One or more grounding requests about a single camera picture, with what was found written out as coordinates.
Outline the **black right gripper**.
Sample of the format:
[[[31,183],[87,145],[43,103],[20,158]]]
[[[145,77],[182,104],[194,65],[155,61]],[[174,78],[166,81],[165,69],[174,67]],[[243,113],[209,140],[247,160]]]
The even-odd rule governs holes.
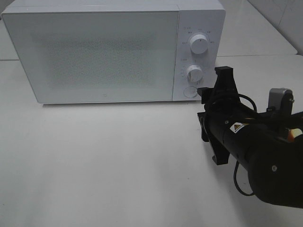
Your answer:
[[[238,91],[233,77],[233,68],[216,67],[217,80],[214,88],[198,89],[204,112],[197,114],[201,125],[201,138],[208,142],[213,150],[213,161],[216,165],[224,165],[229,161],[230,152],[223,145],[223,135],[231,125],[229,119],[232,105],[239,103]]]

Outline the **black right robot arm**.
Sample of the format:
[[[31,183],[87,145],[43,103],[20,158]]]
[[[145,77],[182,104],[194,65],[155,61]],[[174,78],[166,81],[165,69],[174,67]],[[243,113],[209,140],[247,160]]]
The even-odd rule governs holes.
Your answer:
[[[213,87],[198,89],[204,111],[198,113],[201,137],[213,149],[213,161],[236,159],[248,174],[251,195],[273,205],[303,206],[303,114],[292,113],[294,96],[287,88],[269,92],[268,107],[242,103],[233,68],[215,68]]]

